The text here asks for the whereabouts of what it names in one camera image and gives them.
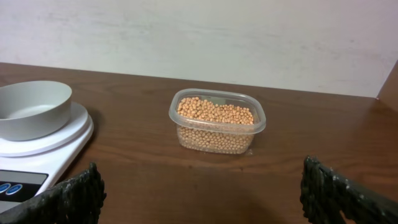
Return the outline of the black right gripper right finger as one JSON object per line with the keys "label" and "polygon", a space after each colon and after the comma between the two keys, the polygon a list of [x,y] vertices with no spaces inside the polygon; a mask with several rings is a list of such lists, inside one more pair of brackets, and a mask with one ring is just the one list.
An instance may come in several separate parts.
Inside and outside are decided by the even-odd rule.
{"label": "black right gripper right finger", "polygon": [[303,216],[309,223],[397,224],[397,202],[347,179],[307,156],[300,183]]}

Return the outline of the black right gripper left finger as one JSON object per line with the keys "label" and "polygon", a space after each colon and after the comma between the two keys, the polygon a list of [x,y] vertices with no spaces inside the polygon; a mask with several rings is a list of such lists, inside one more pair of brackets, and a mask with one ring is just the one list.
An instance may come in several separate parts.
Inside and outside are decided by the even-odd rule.
{"label": "black right gripper left finger", "polygon": [[94,162],[88,169],[1,213],[1,224],[97,224],[106,193]]}

